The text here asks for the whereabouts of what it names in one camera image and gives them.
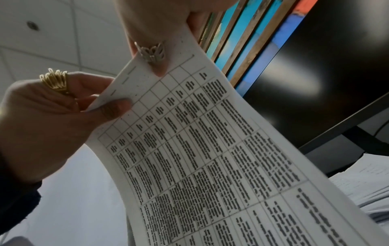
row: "gold ring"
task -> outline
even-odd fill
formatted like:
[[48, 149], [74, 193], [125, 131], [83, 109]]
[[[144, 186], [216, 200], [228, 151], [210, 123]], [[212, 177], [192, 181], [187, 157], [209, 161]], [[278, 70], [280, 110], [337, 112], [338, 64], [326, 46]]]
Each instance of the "gold ring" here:
[[49, 72], [45, 75], [41, 74], [39, 78], [42, 83], [44, 83], [47, 87], [61, 94], [69, 94], [68, 85], [66, 83], [66, 75], [67, 71], [61, 72], [57, 70], [54, 72], [51, 68], [49, 68]]

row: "silver ring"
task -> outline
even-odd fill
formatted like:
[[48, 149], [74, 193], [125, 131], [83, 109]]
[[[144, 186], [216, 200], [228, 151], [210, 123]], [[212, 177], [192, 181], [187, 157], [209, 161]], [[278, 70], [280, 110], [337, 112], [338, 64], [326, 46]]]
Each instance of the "silver ring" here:
[[165, 47], [163, 42], [151, 48], [139, 46], [136, 42], [135, 46], [137, 47], [141, 56], [149, 63], [158, 63], [165, 58]]

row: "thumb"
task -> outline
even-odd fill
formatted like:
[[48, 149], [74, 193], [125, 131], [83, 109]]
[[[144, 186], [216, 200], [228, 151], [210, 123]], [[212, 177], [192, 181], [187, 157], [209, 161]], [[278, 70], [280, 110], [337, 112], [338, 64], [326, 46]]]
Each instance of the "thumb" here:
[[104, 104], [92, 111], [85, 112], [84, 116], [88, 122], [91, 122], [93, 128], [96, 128], [108, 121], [119, 118], [130, 109], [130, 100], [120, 99]]

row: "black cable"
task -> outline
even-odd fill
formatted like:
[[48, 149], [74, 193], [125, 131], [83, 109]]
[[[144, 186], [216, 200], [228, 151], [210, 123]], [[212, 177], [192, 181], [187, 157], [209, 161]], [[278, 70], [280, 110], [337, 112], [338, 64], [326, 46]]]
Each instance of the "black cable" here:
[[[385, 127], [387, 126], [387, 124], [389, 124], [389, 120], [385, 121], [385, 123], [383, 123], [377, 130], [376, 132], [373, 134], [373, 137], [376, 137], [380, 131]], [[366, 153], [366, 151], [364, 151], [358, 158], [358, 160], [363, 156], [363, 154]]]

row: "hand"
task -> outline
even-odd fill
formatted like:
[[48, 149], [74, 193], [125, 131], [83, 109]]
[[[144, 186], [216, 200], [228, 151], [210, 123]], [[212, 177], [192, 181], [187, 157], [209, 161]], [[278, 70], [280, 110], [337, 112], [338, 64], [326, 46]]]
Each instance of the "hand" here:
[[[152, 47], [165, 41], [185, 23], [196, 38], [210, 12], [224, 11], [237, 0], [115, 0], [124, 25], [131, 54], [137, 52], [134, 41], [142, 47]], [[151, 64], [157, 76], [163, 76], [167, 59]]]
[[40, 80], [19, 81], [0, 105], [0, 153], [16, 178], [35, 183], [61, 168], [101, 124], [131, 108], [118, 100], [89, 112], [84, 110], [113, 78], [69, 73], [62, 95]]

